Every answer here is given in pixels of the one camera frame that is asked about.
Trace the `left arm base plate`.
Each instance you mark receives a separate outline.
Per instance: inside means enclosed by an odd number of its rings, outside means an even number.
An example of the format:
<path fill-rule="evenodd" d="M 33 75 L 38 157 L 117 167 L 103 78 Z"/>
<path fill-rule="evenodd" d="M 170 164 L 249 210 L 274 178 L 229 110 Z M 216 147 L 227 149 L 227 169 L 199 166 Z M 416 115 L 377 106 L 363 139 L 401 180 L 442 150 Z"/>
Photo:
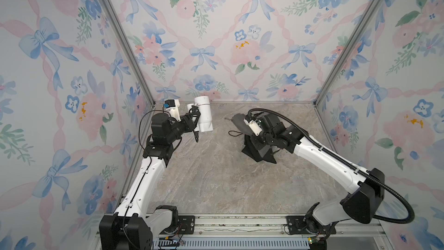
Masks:
<path fill-rule="evenodd" d="M 160 234 L 194 234 L 195 219 L 196 217 L 194 215 L 179 215 L 177 219 L 173 219 L 171 226 L 163 230 Z"/>

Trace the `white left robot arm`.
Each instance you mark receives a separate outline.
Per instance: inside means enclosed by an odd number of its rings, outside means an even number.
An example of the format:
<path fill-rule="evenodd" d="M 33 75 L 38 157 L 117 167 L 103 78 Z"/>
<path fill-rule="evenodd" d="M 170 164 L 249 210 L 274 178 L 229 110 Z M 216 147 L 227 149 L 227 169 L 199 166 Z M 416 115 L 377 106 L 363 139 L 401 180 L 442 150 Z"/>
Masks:
<path fill-rule="evenodd" d="M 151 215 L 147 215 L 147 209 L 177 149 L 174 142 L 180 142 L 183 134 L 195 130 L 200 115 L 196 106 L 179 119 L 163 111 L 153 115 L 151 134 L 143 147 L 141 169 L 114 214 L 104 215 L 99 224 L 102 249 L 151 250 L 160 234 L 177 234 L 180 230 L 177 207 L 158 206 Z"/>

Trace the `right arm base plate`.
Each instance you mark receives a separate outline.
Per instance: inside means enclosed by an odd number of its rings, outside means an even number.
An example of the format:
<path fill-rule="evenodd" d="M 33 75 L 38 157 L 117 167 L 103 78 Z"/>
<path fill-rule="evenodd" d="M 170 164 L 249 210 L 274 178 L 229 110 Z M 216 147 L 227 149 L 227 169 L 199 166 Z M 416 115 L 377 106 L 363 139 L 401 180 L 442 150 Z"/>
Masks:
<path fill-rule="evenodd" d="M 286 216 L 286 233 L 289 235 L 327 235 L 336 234 L 336 228 L 333 224 L 322 226 L 314 219 L 306 220 L 304 215 Z"/>

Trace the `black pouch with gold logo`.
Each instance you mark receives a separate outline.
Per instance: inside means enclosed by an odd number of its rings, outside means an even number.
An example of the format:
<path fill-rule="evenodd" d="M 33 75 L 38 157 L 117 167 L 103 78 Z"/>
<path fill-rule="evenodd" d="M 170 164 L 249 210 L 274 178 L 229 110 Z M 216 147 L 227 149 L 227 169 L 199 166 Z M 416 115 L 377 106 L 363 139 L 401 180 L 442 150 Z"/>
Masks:
<path fill-rule="evenodd" d="M 263 143 L 254 135 L 244 135 L 244 148 L 242 149 L 242 153 L 253 159 L 255 162 L 277 163 L 274 158 L 272 147 Z"/>

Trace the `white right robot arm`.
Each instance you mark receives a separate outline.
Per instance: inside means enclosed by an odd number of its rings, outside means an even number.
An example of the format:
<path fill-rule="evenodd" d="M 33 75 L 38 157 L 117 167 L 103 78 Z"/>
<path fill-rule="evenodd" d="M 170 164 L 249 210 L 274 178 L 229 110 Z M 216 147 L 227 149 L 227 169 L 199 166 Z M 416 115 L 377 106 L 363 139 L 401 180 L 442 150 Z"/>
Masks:
<path fill-rule="evenodd" d="M 315 166 L 318 172 L 342 188 L 335 199 L 314 203 L 304 215 L 311 232 L 335 222 L 353 220 L 369 224 L 385 198 L 384 174 L 378 169 L 368 171 L 326 148 L 308 131 L 291 123 L 276 112 L 248 114 L 245 126 L 245 149 L 251 157 L 273 163 L 274 150 L 284 150 Z"/>

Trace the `white hair dryer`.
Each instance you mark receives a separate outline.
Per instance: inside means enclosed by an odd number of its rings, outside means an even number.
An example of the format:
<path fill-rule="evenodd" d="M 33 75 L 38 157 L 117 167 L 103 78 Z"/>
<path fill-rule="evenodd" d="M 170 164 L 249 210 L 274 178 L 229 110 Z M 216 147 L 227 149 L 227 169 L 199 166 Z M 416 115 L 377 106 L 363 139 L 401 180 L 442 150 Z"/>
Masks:
<path fill-rule="evenodd" d="M 194 99 L 194 103 L 187 104 L 188 113 L 200 113 L 198 116 L 198 126 L 195 131 L 204 133 L 213 131 L 212 111 L 208 96 L 200 96 Z"/>

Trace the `grey fabric drawstring pouch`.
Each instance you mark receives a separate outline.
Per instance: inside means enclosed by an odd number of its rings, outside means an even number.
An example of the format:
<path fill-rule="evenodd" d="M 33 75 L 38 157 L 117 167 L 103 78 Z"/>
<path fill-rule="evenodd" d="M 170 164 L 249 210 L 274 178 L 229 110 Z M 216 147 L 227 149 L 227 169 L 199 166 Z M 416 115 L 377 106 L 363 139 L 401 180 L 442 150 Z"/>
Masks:
<path fill-rule="evenodd" d="M 252 136 L 254 133 L 248 123 L 245 122 L 246 115 L 242 113 L 235 114 L 230 121 L 237 128 L 237 130 L 245 135 Z"/>

